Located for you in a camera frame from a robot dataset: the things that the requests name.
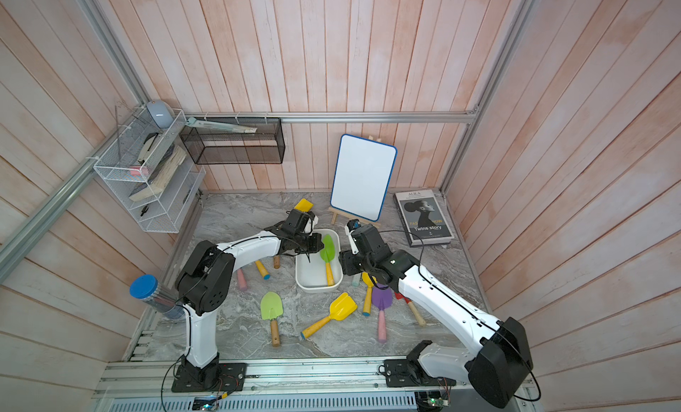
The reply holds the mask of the green trowel yellow handle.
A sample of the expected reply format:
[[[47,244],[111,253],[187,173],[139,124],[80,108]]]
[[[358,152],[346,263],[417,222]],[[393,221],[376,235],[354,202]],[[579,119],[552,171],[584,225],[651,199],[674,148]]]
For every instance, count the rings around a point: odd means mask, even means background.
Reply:
[[[332,260],[335,258],[335,244],[333,243],[333,238],[330,235],[323,236],[323,250],[319,253],[321,259],[326,264],[326,282],[328,286],[333,286],[335,284],[333,277],[333,270],[331,266]]]

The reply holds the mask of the white plastic storage box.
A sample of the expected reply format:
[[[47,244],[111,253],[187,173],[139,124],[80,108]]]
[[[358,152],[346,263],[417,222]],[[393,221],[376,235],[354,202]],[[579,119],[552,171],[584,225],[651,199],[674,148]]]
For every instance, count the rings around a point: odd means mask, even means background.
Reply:
[[[326,235],[333,240],[335,248],[335,256],[330,261],[330,268],[333,275],[333,285],[327,282],[326,262],[319,256],[319,253],[298,255],[295,258],[295,280],[299,288],[305,293],[327,293],[340,287],[343,274],[342,266],[339,261],[340,254],[340,238],[338,234],[332,229],[315,229],[315,233],[320,233],[322,238]]]

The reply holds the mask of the red shovel wooden handle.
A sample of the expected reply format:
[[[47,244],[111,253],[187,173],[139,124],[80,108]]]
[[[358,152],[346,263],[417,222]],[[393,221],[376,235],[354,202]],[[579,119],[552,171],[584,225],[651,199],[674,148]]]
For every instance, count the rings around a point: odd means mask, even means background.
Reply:
[[[409,309],[413,313],[413,316],[414,316],[416,322],[418,323],[418,325],[420,325],[420,327],[425,327],[427,325],[427,322],[425,321],[423,316],[420,314],[420,312],[416,308],[415,304],[410,299],[404,297],[404,295],[402,295],[401,293],[396,293],[395,297],[398,300],[403,300],[405,302],[405,304],[409,307]]]

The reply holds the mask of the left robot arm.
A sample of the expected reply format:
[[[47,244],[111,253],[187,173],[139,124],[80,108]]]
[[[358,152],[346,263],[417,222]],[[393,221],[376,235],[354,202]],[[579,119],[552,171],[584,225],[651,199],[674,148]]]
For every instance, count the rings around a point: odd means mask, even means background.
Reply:
[[[176,281],[179,302],[187,314],[184,357],[197,369],[205,369],[218,357],[216,313],[227,297],[232,274],[248,264],[286,252],[316,254],[323,249],[322,236],[314,229],[319,217],[312,211],[293,209],[287,218],[253,236],[223,242],[198,243]]]

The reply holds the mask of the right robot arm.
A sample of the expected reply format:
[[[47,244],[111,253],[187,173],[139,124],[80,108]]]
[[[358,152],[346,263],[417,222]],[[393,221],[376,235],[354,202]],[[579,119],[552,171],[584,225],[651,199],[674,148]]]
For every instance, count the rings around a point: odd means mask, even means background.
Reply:
[[[422,342],[409,355],[417,376],[466,382],[496,408],[514,399],[534,368],[523,325],[512,317],[501,321],[464,300],[405,250],[391,250],[372,224],[350,221],[350,247],[342,251],[345,275],[367,273],[375,291],[393,291],[421,305],[466,348],[457,353],[434,342]]]

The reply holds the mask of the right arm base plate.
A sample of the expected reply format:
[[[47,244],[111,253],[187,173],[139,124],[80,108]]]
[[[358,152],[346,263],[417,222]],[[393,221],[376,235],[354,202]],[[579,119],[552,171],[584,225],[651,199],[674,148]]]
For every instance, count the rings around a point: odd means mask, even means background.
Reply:
[[[388,387],[419,386],[456,386],[457,382],[450,378],[435,378],[425,373],[420,364],[403,359],[387,359],[378,367],[378,372],[386,378]]]

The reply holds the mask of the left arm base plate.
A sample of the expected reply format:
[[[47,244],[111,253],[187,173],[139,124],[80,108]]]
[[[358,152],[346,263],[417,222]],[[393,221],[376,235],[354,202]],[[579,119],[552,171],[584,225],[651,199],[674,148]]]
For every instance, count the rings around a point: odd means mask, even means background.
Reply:
[[[199,369],[182,361],[171,392],[240,392],[247,367],[244,362],[211,362],[205,369]]]

